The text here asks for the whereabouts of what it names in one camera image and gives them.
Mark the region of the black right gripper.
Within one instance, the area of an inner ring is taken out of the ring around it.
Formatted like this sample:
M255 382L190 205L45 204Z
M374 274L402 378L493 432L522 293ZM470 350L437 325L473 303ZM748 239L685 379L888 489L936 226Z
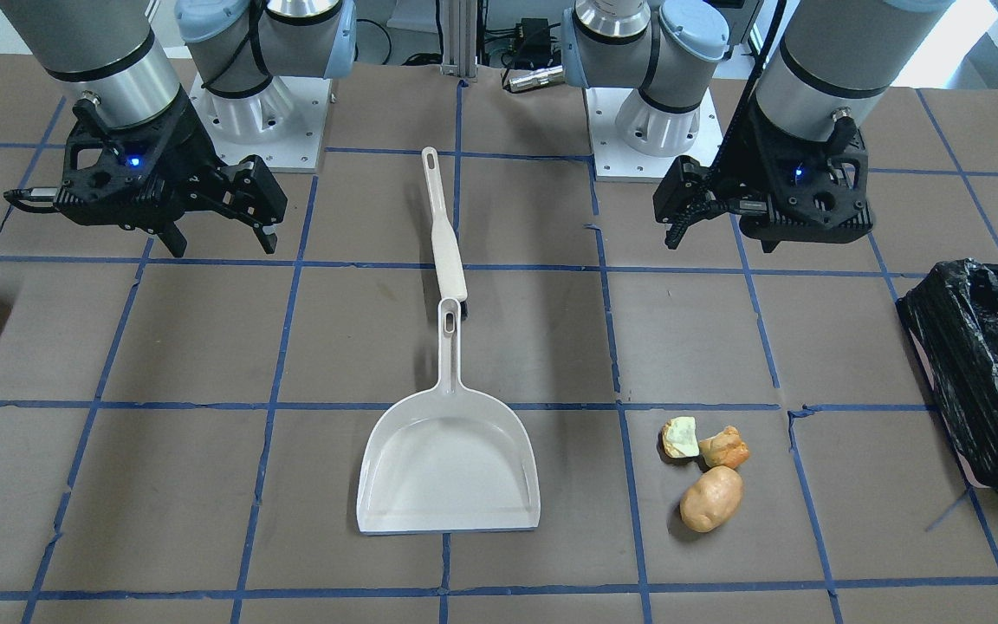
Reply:
M104 122L103 110L97 94L76 100L58 185L8 190L4 201L79 225L143 230L174 259L188 244L179 219L213 211L249 226L266 254L276 252L288 197L258 155L233 166L218 158L189 95L175 95L158 117L127 129Z

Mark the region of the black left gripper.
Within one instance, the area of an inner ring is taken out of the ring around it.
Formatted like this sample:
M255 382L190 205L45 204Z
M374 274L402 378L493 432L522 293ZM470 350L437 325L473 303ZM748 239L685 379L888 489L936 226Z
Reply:
M713 166L678 155L653 193L655 220L676 250L698 222L731 213L738 230L773 253L781 242L851 244L874 229L868 152L855 119L839 112L823 139L780 130L752 102L734 119Z

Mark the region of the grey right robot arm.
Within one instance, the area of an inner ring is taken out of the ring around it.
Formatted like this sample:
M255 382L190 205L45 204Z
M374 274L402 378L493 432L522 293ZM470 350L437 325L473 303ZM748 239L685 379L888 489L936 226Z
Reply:
M283 81L349 74L353 1L178 1L179 35L206 93L201 107L139 1L0 1L0 10L75 116L60 180L7 191L5 202L140 230L175 257L187 248L179 219L211 211L249 226L275 252L288 197L262 155L227 165L210 130L252 146L297 126L300 109Z

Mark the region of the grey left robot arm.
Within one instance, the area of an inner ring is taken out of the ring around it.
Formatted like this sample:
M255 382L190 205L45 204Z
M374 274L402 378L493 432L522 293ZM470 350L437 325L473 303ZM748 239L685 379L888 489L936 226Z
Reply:
M745 237L851 244L874 229L862 126L948 1L776 5L761 52L709 165L686 152L731 29L704 1L577 1L560 23L562 66L577 88L626 88L625 143L670 158L652 199L676 249L698 222L736 214Z

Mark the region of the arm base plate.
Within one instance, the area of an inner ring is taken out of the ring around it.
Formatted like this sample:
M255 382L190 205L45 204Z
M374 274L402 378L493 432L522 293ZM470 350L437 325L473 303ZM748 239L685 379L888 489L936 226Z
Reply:
M190 97L226 165L256 154L274 172L314 173L333 85L328 79L277 76L260 94L227 99L203 88L197 75Z
M615 118L625 103L626 96L626 88L585 90L587 130L593 147L595 177L606 182L656 185L668 172L674 158L672 155L658 157L639 153L625 143L621 131L615 126ZM705 92L696 118L697 131L684 154L697 159L701 166L709 166L723 139L710 91Z

